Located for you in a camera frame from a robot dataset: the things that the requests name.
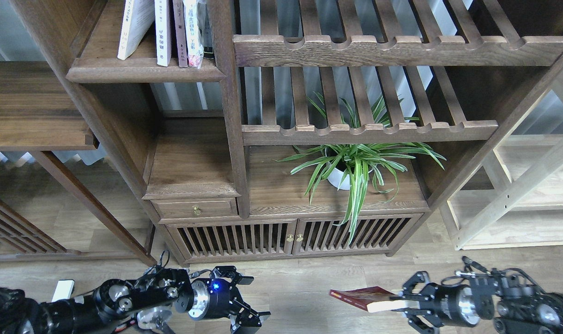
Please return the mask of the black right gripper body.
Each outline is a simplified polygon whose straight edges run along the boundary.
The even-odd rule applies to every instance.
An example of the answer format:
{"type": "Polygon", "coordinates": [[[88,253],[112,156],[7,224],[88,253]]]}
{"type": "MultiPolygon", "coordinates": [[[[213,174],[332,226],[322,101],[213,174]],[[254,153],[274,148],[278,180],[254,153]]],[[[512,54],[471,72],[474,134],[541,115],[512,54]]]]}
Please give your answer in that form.
{"type": "Polygon", "coordinates": [[[475,327],[480,321],[472,298],[472,289],[466,285],[446,287],[436,283],[427,284],[421,295],[427,302],[420,302],[420,309],[430,311],[424,317],[435,327],[475,327]]]}

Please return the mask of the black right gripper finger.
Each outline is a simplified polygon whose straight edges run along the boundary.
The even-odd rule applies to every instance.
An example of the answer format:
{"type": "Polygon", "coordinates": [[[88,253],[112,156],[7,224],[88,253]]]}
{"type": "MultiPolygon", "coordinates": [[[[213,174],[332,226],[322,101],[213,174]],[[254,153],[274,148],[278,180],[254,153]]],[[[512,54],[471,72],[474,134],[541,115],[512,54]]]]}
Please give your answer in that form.
{"type": "Polygon", "coordinates": [[[408,319],[408,324],[420,334],[440,334],[439,328],[442,326],[442,321],[439,318],[438,309],[403,308],[402,313],[408,319]],[[424,323],[420,316],[430,321],[432,326],[424,323]]]}
{"type": "Polygon", "coordinates": [[[414,288],[420,283],[425,283],[426,286],[432,283],[427,271],[417,271],[403,284],[398,296],[392,296],[389,299],[398,302],[430,302],[434,300],[435,294],[433,292],[413,293],[414,288]]]}

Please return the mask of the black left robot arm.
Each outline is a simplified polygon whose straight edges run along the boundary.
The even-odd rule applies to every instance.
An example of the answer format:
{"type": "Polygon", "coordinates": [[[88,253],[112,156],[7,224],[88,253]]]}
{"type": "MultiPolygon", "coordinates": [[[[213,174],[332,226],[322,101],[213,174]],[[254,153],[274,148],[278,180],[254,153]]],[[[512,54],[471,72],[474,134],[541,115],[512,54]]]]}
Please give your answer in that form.
{"type": "Polygon", "coordinates": [[[133,280],[110,279],[90,292],[56,302],[36,302],[21,289],[0,287],[0,334],[171,334],[172,310],[193,321],[228,318],[233,334],[254,334],[271,315],[244,302],[249,285],[234,266],[202,271],[168,269],[161,263],[133,280]]]}

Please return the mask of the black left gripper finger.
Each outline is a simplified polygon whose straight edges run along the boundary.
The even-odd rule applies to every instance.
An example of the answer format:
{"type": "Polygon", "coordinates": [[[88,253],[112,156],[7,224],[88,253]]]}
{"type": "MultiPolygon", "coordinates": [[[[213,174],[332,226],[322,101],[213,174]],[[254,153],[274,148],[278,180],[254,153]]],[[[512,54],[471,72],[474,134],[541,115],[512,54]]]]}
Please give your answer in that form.
{"type": "Polygon", "coordinates": [[[229,315],[231,321],[230,333],[255,334],[270,316],[270,311],[258,312],[250,306],[233,309],[229,315]]]}
{"type": "Polygon", "coordinates": [[[239,273],[235,266],[216,266],[209,275],[210,290],[230,290],[236,285],[250,285],[254,281],[253,276],[245,276],[239,273]]]}

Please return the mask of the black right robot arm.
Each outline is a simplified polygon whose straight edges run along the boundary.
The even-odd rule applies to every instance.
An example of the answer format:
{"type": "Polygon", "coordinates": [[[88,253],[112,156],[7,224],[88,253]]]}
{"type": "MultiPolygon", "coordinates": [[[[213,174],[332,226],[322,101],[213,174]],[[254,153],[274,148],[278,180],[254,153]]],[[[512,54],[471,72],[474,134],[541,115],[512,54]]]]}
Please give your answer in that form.
{"type": "Polygon", "coordinates": [[[563,294],[545,292],[519,268],[487,269],[464,256],[454,284],[432,283],[417,271],[394,299],[409,325],[421,334],[437,334],[444,326],[475,327],[491,320],[499,334],[563,334],[563,294]]]}

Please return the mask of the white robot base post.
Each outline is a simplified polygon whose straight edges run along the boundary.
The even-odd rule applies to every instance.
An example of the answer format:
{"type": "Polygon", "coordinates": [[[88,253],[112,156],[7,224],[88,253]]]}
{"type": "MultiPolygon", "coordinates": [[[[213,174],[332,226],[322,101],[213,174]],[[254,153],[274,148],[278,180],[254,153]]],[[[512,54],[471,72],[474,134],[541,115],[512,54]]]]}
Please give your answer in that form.
{"type": "Polygon", "coordinates": [[[73,279],[61,279],[57,281],[52,302],[59,300],[70,299],[75,289],[75,281],[73,279]]]}

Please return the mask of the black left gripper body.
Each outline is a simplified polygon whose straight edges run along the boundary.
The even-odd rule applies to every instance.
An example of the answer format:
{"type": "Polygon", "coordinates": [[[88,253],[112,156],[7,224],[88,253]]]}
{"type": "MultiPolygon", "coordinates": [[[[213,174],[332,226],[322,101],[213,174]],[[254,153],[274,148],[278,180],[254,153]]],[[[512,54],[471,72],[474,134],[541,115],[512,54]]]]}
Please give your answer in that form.
{"type": "Polygon", "coordinates": [[[243,278],[235,278],[231,282],[222,278],[198,278],[192,282],[194,290],[194,304],[188,315],[194,321],[203,319],[229,318],[235,321],[240,306],[235,306],[231,300],[239,296],[238,283],[243,284],[243,278]]]}

